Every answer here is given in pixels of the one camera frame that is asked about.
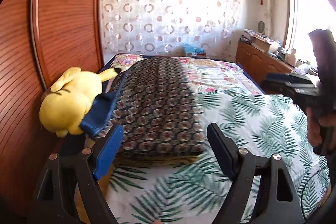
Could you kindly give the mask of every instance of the cabinet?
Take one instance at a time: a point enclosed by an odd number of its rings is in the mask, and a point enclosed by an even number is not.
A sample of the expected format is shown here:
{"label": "cabinet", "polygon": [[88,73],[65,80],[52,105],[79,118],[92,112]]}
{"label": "cabinet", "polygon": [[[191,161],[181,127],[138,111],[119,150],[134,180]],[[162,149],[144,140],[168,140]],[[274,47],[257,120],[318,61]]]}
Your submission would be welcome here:
{"label": "cabinet", "polygon": [[244,70],[257,84],[260,84],[268,73],[293,72],[294,69],[290,65],[241,41],[238,43],[236,62],[243,66]]}

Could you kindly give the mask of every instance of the wall covering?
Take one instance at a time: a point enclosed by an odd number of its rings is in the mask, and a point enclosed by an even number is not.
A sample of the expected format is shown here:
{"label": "wall covering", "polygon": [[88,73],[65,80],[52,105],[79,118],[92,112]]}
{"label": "wall covering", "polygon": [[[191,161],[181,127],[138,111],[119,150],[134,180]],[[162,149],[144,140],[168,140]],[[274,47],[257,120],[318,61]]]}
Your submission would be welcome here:
{"label": "wall covering", "polygon": [[240,9],[240,0],[101,0],[104,55],[180,55],[187,42],[223,58]]}

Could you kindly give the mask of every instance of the silver bolt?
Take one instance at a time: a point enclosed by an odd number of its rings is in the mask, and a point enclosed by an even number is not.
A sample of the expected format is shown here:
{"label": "silver bolt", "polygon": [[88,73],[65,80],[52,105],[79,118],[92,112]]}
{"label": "silver bolt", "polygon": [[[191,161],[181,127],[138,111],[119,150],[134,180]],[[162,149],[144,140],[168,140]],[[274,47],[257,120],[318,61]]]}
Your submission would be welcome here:
{"label": "silver bolt", "polygon": [[50,156],[49,156],[49,160],[55,160],[57,158],[57,154],[56,153],[52,153]]}
{"label": "silver bolt", "polygon": [[83,150],[82,150],[82,153],[84,154],[84,155],[88,155],[88,154],[90,154],[91,153],[91,148],[84,148]]}
{"label": "silver bolt", "polygon": [[239,153],[242,154],[242,155],[246,155],[248,153],[248,151],[245,148],[239,148]]}
{"label": "silver bolt", "polygon": [[280,154],[273,154],[273,158],[275,160],[281,160],[281,155]]}

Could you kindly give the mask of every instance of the blue gripper pad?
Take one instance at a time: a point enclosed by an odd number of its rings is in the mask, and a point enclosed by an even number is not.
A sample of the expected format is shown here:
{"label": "blue gripper pad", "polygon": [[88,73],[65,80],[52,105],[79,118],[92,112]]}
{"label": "blue gripper pad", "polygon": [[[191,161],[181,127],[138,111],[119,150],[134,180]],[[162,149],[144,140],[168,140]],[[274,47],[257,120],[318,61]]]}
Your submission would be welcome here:
{"label": "blue gripper pad", "polygon": [[124,138],[124,129],[114,124],[104,138],[99,138],[93,146],[93,157],[96,159],[93,176],[99,180],[106,175]]}

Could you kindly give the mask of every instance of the bed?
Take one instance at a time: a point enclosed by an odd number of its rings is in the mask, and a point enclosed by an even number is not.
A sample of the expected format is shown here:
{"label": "bed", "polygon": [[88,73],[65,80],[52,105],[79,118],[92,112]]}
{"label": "bed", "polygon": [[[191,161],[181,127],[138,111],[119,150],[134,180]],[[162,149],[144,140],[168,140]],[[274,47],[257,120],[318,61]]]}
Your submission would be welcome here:
{"label": "bed", "polygon": [[[125,71],[139,60],[117,55],[104,68]],[[202,127],[218,124],[238,147],[254,155],[280,153],[305,213],[311,212],[329,185],[324,157],[317,156],[306,137],[306,116],[283,95],[266,95],[239,65],[218,60],[176,57],[203,108]],[[104,90],[113,83],[104,83]],[[212,223],[229,188],[205,139],[205,151],[191,164],[124,166],[113,164],[106,201],[119,223]],[[241,222],[251,217],[258,193],[255,177]]]}

